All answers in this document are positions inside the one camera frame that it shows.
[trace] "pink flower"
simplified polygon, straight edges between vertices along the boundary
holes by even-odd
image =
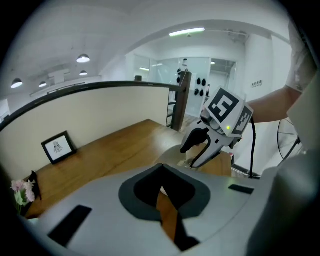
[[[25,190],[25,195],[26,195],[26,198],[28,198],[28,200],[30,202],[34,202],[35,201],[35,193],[33,193],[32,190],[26,189]]]
[[[23,187],[25,188],[26,191],[28,191],[28,190],[32,191],[32,188],[34,187],[34,184],[30,180],[28,180],[27,182],[25,182],[23,184]]]
[[[11,181],[11,188],[13,191],[17,192],[24,187],[24,183],[25,182],[22,180],[17,180],[17,181],[13,180]]]

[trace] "framed drawing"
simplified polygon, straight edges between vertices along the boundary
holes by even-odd
[[[71,143],[67,131],[47,139],[41,145],[53,165],[77,152]]]

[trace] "wooden table surface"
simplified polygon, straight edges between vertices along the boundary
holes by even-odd
[[[39,217],[75,190],[98,178],[152,165],[165,151],[180,145],[183,135],[154,121],[145,120],[102,137],[77,150],[77,153],[55,165],[37,171],[42,200],[38,197],[29,208],[28,219]],[[204,144],[193,147],[188,156],[196,156]],[[231,176],[231,158],[221,152],[200,168],[202,172]],[[157,209],[162,227],[173,239],[177,210],[169,198],[159,193]]]

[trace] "handrail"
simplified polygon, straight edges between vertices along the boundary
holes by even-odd
[[[18,119],[25,113],[41,106],[42,104],[48,103],[50,101],[56,100],[58,98],[68,96],[71,94],[104,89],[104,88],[115,88],[115,87],[158,87],[158,88],[169,88],[170,91],[181,92],[182,88],[177,85],[164,84],[164,83],[154,83],[154,82],[137,82],[137,81],[108,81],[108,82],[94,82],[84,85],[77,85],[56,92],[47,94],[40,97],[29,104],[23,106],[22,108],[15,111],[12,115],[8,116],[2,123],[0,123],[0,132],[3,131],[9,124],[14,120]]]

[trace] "ceiling light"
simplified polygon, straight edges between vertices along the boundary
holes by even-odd
[[[23,83],[22,83],[21,79],[20,78],[16,78],[16,79],[13,80],[11,88],[14,89],[14,88],[17,88],[17,87],[22,86],[22,85],[23,85]]]
[[[177,31],[174,33],[170,33],[169,36],[175,37],[175,36],[180,36],[180,35],[184,35],[184,34],[203,32],[203,31],[205,31],[204,27],[198,27],[198,28],[192,28],[192,29],[181,30],[181,31]]]
[[[162,66],[162,65],[163,65],[162,63],[159,63],[159,64],[154,64],[151,67],[159,67],[159,66]]]
[[[89,58],[89,56],[86,55],[86,54],[81,54],[81,55],[78,57],[78,59],[76,60],[76,62],[78,62],[78,63],[87,63],[87,62],[89,62],[89,61],[90,61],[90,58]]]
[[[88,75],[87,71],[82,70],[82,71],[80,72],[80,76],[86,76],[86,75]]]
[[[39,85],[39,87],[45,87],[45,86],[47,86],[47,83],[45,81],[41,82]]]

